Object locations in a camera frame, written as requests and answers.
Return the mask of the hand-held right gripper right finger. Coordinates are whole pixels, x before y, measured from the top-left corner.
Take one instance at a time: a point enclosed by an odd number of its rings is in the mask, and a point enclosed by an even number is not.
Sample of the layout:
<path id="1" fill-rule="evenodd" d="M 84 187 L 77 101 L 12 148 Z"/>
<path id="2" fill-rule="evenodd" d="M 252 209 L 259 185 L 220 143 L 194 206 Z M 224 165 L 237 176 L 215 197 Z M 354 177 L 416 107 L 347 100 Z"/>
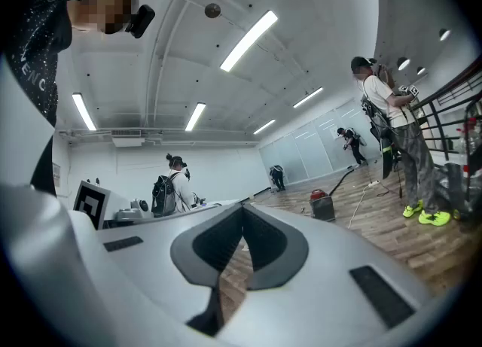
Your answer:
<path id="1" fill-rule="evenodd" d="M 432 300 L 426 285 L 374 244 L 333 223 L 255 206 L 297 230 L 307 240 L 304 266 L 280 288 L 249 291 L 221 329 L 221 341 L 236 346 L 390 346 L 400 336 L 387 326 L 353 269 L 370 267 L 412 313 Z"/>

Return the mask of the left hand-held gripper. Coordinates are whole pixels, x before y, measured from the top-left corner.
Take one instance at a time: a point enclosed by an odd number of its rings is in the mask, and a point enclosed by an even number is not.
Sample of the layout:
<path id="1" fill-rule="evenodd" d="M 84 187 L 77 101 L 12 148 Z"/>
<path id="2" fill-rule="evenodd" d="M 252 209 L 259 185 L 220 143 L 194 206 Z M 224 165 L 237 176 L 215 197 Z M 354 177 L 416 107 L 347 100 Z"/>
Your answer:
<path id="1" fill-rule="evenodd" d="M 146 201 L 129 201 L 87 181 L 82 181 L 79 185 L 74 210 L 86 214 L 96 230 L 140 224 L 154 219 Z"/>

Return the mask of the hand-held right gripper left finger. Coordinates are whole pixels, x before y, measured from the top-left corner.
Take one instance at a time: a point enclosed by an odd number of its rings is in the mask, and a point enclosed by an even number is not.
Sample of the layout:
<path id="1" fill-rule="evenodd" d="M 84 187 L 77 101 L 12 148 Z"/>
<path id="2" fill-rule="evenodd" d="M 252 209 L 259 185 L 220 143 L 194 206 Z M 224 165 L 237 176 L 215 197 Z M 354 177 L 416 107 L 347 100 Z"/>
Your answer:
<path id="1" fill-rule="evenodd" d="M 186 244 L 186 268 L 200 272 L 203 283 L 188 281 L 171 247 L 179 236 L 210 229 L 238 207 L 112 230 L 95 230 L 84 213 L 70 211 L 72 269 L 80 290 L 80 302 L 69 307 L 70 340 L 81 346 L 235 346 L 221 332 L 218 271 Z"/>

